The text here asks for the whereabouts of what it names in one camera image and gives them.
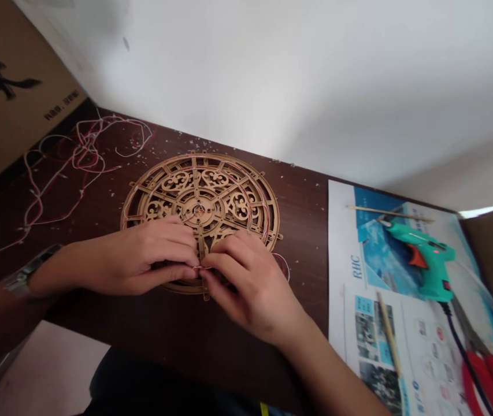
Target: floor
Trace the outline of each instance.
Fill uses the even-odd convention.
[[[108,348],[42,321],[0,381],[0,415],[82,412],[90,402],[90,380]]]

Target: wooden table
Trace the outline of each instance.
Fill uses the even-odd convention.
[[[111,114],[101,111],[102,115]],[[72,116],[77,120],[97,118],[89,102]],[[40,250],[54,243],[98,237],[119,230],[123,201],[136,181],[157,163],[188,150],[227,153],[265,172],[279,203],[281,223],[274,251],[291,267],[291,287],[305,310],[327,334],[327,180],[328,176],[294,167],[204,139],[197,139],[151,124],[155,138],[139,157],[125,159],[114,151],[131,152],[130,137],[139,127],[115,125],[98,139],[108,166],[122,165],[102,175],[86,191],[72,216],[56,224],[32,228],[23,244],[0,254],[0,279],[23,266]],[[57,129],[68,134],[67,127]],[[42,161],[33,169],[43,186],[59,164]],[[83,172],[67,168],[44,197],[45,218],[66,213],[79,196]],[[17,239],[23,215],[32,202],[26,173],[13,178],[0,192],[0,247]],[[233,324],[214,302],[202,296],[185,296],[157,288],[140,297],[108,297],[75,291],[60,299],[46,319],[104,343],[160,362],[192,378],[229,391],[274,404],[284,410],[302,412],[303,389],[283,357]]]

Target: wristwatch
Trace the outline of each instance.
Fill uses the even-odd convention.
[[[29,295],[28,281],[32,274],[37,271],[38,268],[42,266],[46,260],[52,257],[61,247],[63,247],[61,244],[54,244],[30,260],[21,269],[7,276],[3,281],[4,290],[13,293],[18,298]]]

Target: ornate wooden pattern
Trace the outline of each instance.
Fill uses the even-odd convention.
[[[248,164],[221,154],[191,154],[168,159],[131,182],[121,213],[121,229],[179,215],[194,229],[200,259],[212,245],[239,229],[256,233],[272,250],[279,234],[279,208],[271,187]],[[204,294],[202,281],[180,280],[165,288]]]

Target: scissors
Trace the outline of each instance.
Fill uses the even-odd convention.
[[[460,325],[462,326],[462,331],[464,332],[464,337],[466,339],[466,352],[468,354],[469,361],[472,364],[473,370],[481,383],[481,387],[483,388],[483,391],[485,392],[485,395],[493,408],[493,354],[491,354],[489,348],[487,348],[485,343],[481,340],[481,338],[479,338],[479,335],[473,329],[472,324],[468,320],[468,316],[465,314],[456,297],[453,299],[453,308]],[[477,401],[472,376],[470,375],[470,371],[468,370],[468,367],[466,367],[465,363],[462,365],[462,381],[470,410],[474,416],[483,416],[481,407]]]

